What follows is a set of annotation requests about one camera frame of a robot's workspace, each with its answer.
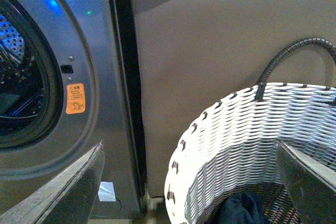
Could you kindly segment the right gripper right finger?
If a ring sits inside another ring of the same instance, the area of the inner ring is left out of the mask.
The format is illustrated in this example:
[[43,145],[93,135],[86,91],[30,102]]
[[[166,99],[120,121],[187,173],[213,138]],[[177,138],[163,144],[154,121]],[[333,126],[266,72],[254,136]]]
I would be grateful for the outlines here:
[[285,142],[276,161],[302,223],[335,223],[335,171]]

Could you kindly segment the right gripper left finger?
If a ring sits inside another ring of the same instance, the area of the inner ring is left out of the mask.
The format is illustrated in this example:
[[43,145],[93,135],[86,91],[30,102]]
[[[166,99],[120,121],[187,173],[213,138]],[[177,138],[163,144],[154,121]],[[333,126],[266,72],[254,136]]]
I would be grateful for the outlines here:
[[88,223],[104,168],[99,142],[29,197],[1,215],[1,223]]

